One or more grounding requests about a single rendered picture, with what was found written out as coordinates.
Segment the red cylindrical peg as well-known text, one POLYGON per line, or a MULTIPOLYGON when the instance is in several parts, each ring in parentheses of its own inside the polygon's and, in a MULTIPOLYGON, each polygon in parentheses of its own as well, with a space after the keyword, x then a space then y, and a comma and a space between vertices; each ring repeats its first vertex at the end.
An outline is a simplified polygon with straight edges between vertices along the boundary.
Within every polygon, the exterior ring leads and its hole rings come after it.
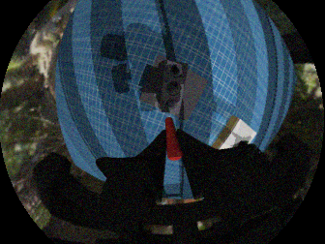
POLYGON ((166 153, 167 158, 171 161, 181 160, 183 157, 181 145, 179 145, 179 138, 177 130, 175 130, 173 119, 165 119, 166 130, 166 153))

